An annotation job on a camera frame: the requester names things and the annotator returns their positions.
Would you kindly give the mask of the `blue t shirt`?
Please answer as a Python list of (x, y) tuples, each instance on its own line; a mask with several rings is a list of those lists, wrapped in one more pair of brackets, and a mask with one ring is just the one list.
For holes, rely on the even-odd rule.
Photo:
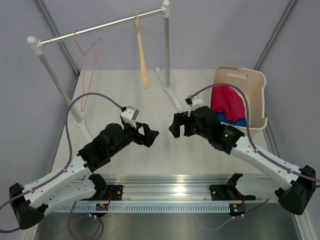
[(233, 126), (238, 126), (238, 127), (246, 127), (247, 126), (247, 120), (246, 118), (242, 118), (240, 120), (237, 120), (237, 121), (233, 121), (233, 120), (227, 120), (226, 119), (226, 115), (224, 112), (221, 112), (221, 113), (217, 113), (217, 118), (222, 122), (222, 123), (225, 123), (225, 124), (229, 124), (229, 125), (233, 125)]

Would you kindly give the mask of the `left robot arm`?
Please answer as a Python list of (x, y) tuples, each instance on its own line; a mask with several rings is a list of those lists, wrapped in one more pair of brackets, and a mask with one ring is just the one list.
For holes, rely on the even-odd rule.
[(29, 229), (57, 208), (80, 200), (101, 200), (108, 185), (95, 171), (131, 143), (150, 147), (159, 132), (146, 123), (136, 127), (128, 123), (108, 124), (92, 142), (54, 172), (27, 185), (16, 183), (9, 188), (11, 208), (18, 229)]

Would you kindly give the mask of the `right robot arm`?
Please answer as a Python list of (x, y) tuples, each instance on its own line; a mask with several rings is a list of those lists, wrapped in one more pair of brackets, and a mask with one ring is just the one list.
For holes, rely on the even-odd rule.
[(239, 158), (273, 180), (275, 189), (265, 183), (257, 187), (259, 193), (268, 198), (277, 198), (278, 203), (288, 212), (302, 215), (316, 190), (316, 171), (305, 165), (299, 167), (256, 146), (248, 134), (232, 125), (222, 124), (216, 113), (207, 106), (190, 112), (175, 113), (168, 128), (174, 138), (181, 135), (200, 136), (216, 150)]

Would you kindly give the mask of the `pink t shirt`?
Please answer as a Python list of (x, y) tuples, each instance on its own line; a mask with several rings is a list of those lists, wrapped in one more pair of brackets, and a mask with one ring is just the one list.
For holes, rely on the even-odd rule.
[(226, 119), (237, 121), (245, 118), (245, 106), (242, 98), (229, 86), (216, 86), (211, 90), (210, 108), (224, 113)]

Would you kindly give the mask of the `beige plastic hanger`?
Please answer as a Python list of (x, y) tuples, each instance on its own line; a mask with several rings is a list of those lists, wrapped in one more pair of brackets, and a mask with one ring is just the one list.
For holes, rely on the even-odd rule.
[(139, 49), (139, 60), (140, 60), (142, 87), (144, 89), (148, 89), (150, 84), (149, 84), (149, 79), (148, 79), (146, 60), (145, 60), (145, 54), (144, 54), (144, 48), (143, 48), (143, 42), (142, 42), (142, 36), (141, 36), (141, 29), (140, 29), (140, 22), (139, 22), (139, 17), (138, 17), (137, 11), (135, 12), (134, 25), (136, 27), (137, 42), (138, 42), (138, 49)]

